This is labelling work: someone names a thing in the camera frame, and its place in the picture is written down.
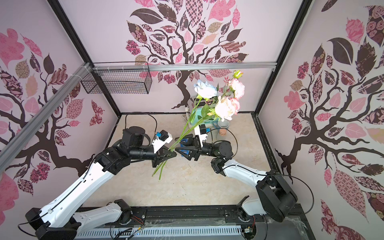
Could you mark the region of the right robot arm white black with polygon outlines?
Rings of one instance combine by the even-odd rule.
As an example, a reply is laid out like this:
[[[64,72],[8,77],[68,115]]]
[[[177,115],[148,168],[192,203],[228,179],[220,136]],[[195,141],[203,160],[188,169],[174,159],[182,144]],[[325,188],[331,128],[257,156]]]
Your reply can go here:
[[[297,203],[298,197],[282,175],[275,170],[269,172],[252,169],[233,159],[229,141],[213,144],[194,143],[177,147],[175,151],[188,160],[198,160],[200,156],[212,157],[211,167],[216,174],[236,179],[256,189],[257,198],[245,196],[238,204],[236,214],[243,222],[256,215],[269,216],[276,222],[283,222]]]

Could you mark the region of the artificial flower bouquet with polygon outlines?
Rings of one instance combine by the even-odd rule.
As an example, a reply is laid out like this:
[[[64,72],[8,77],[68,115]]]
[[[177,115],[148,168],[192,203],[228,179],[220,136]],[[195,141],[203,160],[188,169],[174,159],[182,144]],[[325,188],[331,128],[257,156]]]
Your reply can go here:
[[[223,88],[214,87],[201,80],[194,84],[198,101],[195,102],[196,105],[191,111],[188,123],[184,126],[179,139],[170,147],[172,153],[176,151],[176,146],[184,137],[206,121],[232,120],[232,116],[239,112],[240,99],[245,94],[245,86],[239,80],[243,74],[240,70],[235,71],[232,79],[227,80]]]

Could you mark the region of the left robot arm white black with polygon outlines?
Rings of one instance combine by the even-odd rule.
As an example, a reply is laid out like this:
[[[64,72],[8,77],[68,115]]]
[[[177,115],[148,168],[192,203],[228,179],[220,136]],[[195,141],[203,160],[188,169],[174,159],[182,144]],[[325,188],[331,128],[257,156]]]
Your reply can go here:
[[[108,223],[126,225],[132,220],[132,209],[122,199],[86,212],[79,212],[82,204],[104,183],[131,163],[151,161],[155,168],[173,158],[176,153],[165,146],[173,139],[165,130],[149,139],[145,130],[133,126],[124,129],[121,140],[99,153],[89,169],[61,195],[41,209],[26,213],[27,223],[35,230],[39,240],[73,240],[81,233]]]

